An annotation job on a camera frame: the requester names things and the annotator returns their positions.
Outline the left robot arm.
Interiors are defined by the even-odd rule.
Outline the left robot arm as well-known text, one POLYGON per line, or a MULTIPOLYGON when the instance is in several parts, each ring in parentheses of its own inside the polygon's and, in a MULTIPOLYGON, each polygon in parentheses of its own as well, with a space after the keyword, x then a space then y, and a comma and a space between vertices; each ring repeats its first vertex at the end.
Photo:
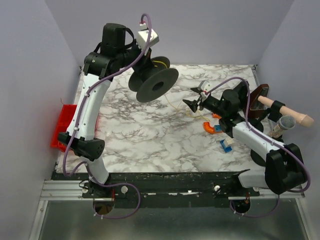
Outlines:
POLYGON ((95 137, 101 104, 114 77, 132 68, 145 55, 152 40, 150 23, 140 22, 137 35, 126 26, 107 23, 102 40, 84 59, 83 85, 75 113, 66 131, 57 140, 82 159, 90 181, 102 185, 109 172, 102 153, 105 141, 95 137))

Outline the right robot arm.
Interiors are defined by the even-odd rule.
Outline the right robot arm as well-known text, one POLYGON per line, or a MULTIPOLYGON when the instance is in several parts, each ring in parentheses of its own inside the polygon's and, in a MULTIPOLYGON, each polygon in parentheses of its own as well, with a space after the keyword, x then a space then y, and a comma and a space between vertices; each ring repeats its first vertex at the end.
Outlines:
POLYGON ((221 130, 229 137, 249 147, 264 161, 262 170, 244 170, 237 176, 243 188, 269 189, 280 195, 299 185, 309 184, 310 176, 304 168, 300 148, 291 143, 277 141, 256 129, 239 111, 246 104, 248 83, 239 83, 223 91, 221 98, 213 97, 202 87, 193 87, 199 94, 197 100, 183 100, 193 111, 206 109, 220 116, 221 130))

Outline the black cable spool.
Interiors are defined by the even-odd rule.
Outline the black cable spool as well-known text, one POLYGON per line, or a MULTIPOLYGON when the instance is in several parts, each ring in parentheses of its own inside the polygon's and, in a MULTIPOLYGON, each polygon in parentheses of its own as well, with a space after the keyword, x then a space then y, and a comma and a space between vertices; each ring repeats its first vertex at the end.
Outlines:
POLYGON ((167 57, 153 57, 150 62, 143 69, 134 69, 128 81, 129 89, 136 92, 136 99, 140 103, 148 103, 163 96, 179 77, 178 70, 170 67, 167 57))

